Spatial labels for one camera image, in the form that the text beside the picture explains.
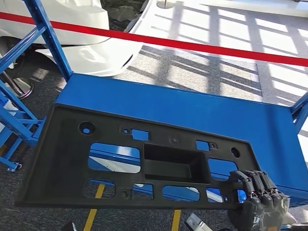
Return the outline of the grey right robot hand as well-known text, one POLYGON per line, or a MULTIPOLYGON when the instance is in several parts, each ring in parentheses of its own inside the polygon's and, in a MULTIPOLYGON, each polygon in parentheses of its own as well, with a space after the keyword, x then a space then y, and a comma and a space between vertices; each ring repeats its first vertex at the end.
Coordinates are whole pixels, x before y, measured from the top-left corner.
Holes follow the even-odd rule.
POLYGON ((227 211, 239 231, 279 231, 289 208, 290 198, 278 190, 266 172, 235 170, 228 180, 241 182, 246 194, 242 208, 227 211))

